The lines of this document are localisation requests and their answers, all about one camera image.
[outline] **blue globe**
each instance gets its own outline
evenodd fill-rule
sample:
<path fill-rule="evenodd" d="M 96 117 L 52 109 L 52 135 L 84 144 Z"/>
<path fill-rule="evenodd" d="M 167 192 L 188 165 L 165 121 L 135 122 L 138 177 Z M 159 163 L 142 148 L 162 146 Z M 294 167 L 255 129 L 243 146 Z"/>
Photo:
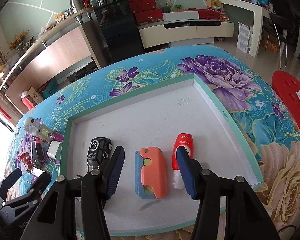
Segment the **blue globe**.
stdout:
<path fill-rule="evenodd" d="M 262 6 L 269 5 L 269 0 L 258 0 Z"/>

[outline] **black toy car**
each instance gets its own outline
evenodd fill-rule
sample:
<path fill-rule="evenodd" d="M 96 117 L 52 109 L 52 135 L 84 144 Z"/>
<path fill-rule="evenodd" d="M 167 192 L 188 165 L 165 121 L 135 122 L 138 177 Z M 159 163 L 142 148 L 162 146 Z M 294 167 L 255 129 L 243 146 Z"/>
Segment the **black toy car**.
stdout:
<path fill-rule="evenodd" d="M 106 137 L 93 138 L 90 142 L 88 150 L 88 166 L 87 172 L 92 169 L 97 169 L 104 159 L 107 159 L 112 149 L 111 140 Z"/>

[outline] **green dot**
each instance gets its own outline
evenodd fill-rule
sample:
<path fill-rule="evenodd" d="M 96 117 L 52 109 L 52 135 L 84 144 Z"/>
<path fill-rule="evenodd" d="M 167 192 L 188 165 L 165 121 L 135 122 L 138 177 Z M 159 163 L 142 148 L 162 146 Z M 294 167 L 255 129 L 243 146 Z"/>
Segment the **green dot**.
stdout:
<path fill-rule="evenodd" d="M 150 160 L 150 159 L 145 159 L 145 160 L 143 161 L 143 164 L 144 164 L 145 166 L 148 166 L 148 165 L 151 164 L 151 160 Z"/>
<path fill-rule="evenodd" d="M 144 191 L 146 194 L 151 194 L 153 192 L 153 189 L 151 186 L 145 186 Z"/>

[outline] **kettle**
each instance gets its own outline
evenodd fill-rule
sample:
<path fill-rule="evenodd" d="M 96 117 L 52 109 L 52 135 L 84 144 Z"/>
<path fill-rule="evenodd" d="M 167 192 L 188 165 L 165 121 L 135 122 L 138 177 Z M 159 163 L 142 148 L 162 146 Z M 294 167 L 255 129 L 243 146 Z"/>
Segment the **kettle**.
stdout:
<path fill-rule="evenodd" d="M 84 0 L 70 0 L 70 7 L 74 13 L 85 8 L 83 1 Z"/>

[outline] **orange box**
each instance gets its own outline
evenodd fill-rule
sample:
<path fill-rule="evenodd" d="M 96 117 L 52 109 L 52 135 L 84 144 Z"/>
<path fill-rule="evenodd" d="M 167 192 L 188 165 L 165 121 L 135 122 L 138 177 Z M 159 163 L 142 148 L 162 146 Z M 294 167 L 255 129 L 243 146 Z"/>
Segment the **orange box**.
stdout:
<path fill-rule="evenodd" d="M 268 32 L 264 31 L 263 33 L 263 38 L 262 38 L 262 46 L 265 48 L 268 40 Z M 269 41 L 268 41 L 268 46 L 267 50 L 270 50 L 274 53 L 278 53 L 280 50 L 279 44 L 276 42 L 278 39 L 272 36 L 271 34 L 269 35 Z"/>

